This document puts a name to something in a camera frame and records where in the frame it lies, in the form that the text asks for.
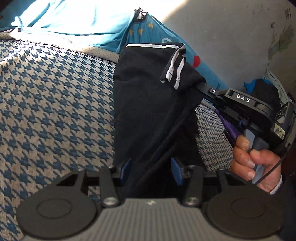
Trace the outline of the person's right hand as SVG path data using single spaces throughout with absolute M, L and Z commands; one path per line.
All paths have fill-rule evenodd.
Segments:
M 236 139 L 233 149 L 234 160 L 230 164 L 233 173 L 241 178 L 252 181 L 255 177 L 255 166 L 264 166 L 264 174 L 270 171 L 279 161 L 280 157 L 269 150 L 251 150 L 250 142 L 243 135 Z M 274 194 L 282 185 L 281 166 L 277 166 L 257 187 L 269 194 Z

